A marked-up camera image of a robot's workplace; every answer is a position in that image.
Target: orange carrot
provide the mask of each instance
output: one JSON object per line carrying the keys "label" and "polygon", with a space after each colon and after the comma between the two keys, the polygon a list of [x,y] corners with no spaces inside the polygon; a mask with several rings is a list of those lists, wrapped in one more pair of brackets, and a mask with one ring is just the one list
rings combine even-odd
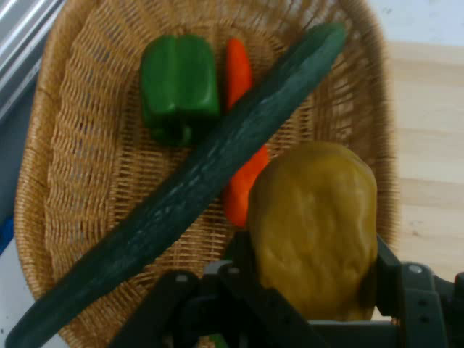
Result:
{"label": "orange carrot", "polygon": [[[247,51],[237,38],[231,38],[227,43],[225,69],[229,110],[253,84]],[[263,146],[229,181],[223,193],[223,203],[225,216],[230,223],[246,227],[249,192],[268,163],[268,150]]]}

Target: cucumber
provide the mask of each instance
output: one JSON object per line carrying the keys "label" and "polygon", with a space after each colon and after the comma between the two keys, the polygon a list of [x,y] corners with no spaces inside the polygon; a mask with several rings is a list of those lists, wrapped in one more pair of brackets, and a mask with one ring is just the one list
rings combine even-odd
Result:
{"label": "cucumber", "polygon": [[245,94],[181,168],[114,227],[21,318],[6,348],[34,348],[99,297],[139,273],[196,220],[233,174],[329,73],[342,24],[316,26]]}

